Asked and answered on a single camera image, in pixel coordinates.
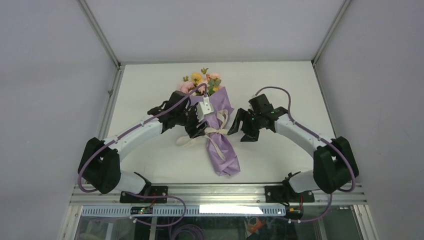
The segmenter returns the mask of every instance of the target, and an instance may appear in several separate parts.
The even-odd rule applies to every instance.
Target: bouquet wrapper
[[[190,100],[191,105],[194,105],[202,102],[203,97],[191,96]],[[214,112],[204,117],[204,121],[209,125],[205,130],[204,137],[208,139],[206,149],[210,161],[219,176],[234,175],[240,172],[240,164],[236,152],[226,137],[228,130],[224,129],[234,110],[231,107],[225,87],[209,96],[209,102]]]

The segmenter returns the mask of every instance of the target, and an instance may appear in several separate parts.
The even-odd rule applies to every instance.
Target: robotic arm
[[[207,122],[200,123],[198,116],[212,113],[213,109],[205,108],[203,102],[190,106],[188,105],[190,100],[186,96],[183,92],[175,91],[168,101],[150,109],[141,121],[123,132],[103,140],[96,137],[90,139],[85,146],[78,173],[80,174],[84,165],[90,158],[93,158],[98,150],[104,148],[86,165],[82,177],[102,194],[116,189],[148,195],[151,183],[136,172],[121,171],[120,162],[141,144],[159,136],[175,125],[184,126],[190,138],[204,135],[208,124]]]
[[[240,122],[243,121],[241,130],[244,132],[244,136],[241,138],[241,142],[258,141],[259,130],[266,128],[289,138],[313,158],[313,170],[290,173],[282,181],[289,194],[319,189],[331,194],[351,180],[349,168],[342,161],[342,156],[337,154],[330,145],[336,147],[344,155],[354,176],[358,176],[359,171],[352,149],[344,137],[331,139],[296,124],[287,109],[281,106],[274,108],[264,94],[252,98],[249,103],[251,109],[247,111],[242,108],[238,109],[228,135],[236,133],[239,130]]]

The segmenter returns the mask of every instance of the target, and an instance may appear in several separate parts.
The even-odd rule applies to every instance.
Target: flower bouquet
[[[193,72],[191,74],[191,80],[189,80],[189,76],[185,76],[182,79],[183,82],[178,85],[177,90],[186,94],[199,84],[207,84],[206,89],[205,87],[201,87],[194,92],[190,96],[190,100],[191,105],[202,102],[204,92],[206,91],[209,96],[209,102],[214,109],[213,114],[204,117],[204,121],[209,125],[205,129],[204,137],[208,139],[206,149],[216,174],[222,176],[239,173],[239,159],[225,136],[228,130],[224,129],[234,108],[231,107],[227,90],[221,86],[222,80],[220,75],[218,73],[208,74],[208,68],[203,68],[201,73]],[[178,146],[188,147],[193,145],[196,140],[197,138],[190,139],[188,136],[184,136],[180,137],[176,144]]]

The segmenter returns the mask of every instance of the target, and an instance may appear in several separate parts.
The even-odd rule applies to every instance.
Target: white plastic part
[[[319,141],[314,136],[312,136],[302,128],[295,125],[292,121],[290,121],[288,114],[284,114],[277,121],[275,121],[275,131],[289,138],[295,144],[299,145],[311,157],[314,156],[314,152],[315,150],[317,150],[318,147],[323,147],[326,145],[325,143]],[[320,133],[318,133],[318,135],[321,138],[331,142],[330,137],[323,136]]]
[[[204,97],[203,101],[197,104],[197,118],[199,121],[202,121],[206,115],[214,112],[214,108],[209,102],[209,97]]]
[[[146,115],[143,117],[141,122],[144,122],[145,120],[151,118],[151,115]],[[134,131],[128,133],[126,136],[121,138],[120,140],[117,140],[117,136],[119,136],[119,133],[117,135],[110,136],[106,139],[104,139],[105,143],[108,143],[112,140],[115,140],[116,142],[109,146],[111,149],[118,150],[119,154],[119,161],[122,162],[122,160],[131,153],[134,149],[138,148],[141,144],[146,142],[147,140],[154,138],[156,136],[159,136],[162,133],[162,123],[158,121],[158,119],[154,119],[149,121],[143,126],[140,126],[139,128],[135,129]]]
[[[314,180],[313,170],[299,172],[291,177],[288,183],[296,193],[320,189]]]
[[[146,185],[145,180],[139,175],[133,172],[120,171],[120,180],[114,190],[121,192],[130,192],[133,194],[139,194],[144,186]]]

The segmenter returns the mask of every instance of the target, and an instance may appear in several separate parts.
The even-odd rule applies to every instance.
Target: cable connector
[[[197,118],[199,121],[202,121],[206,115],[214,112],[214,108],[209,102],[209,97],[204,97],[203,101],[197,104]]]

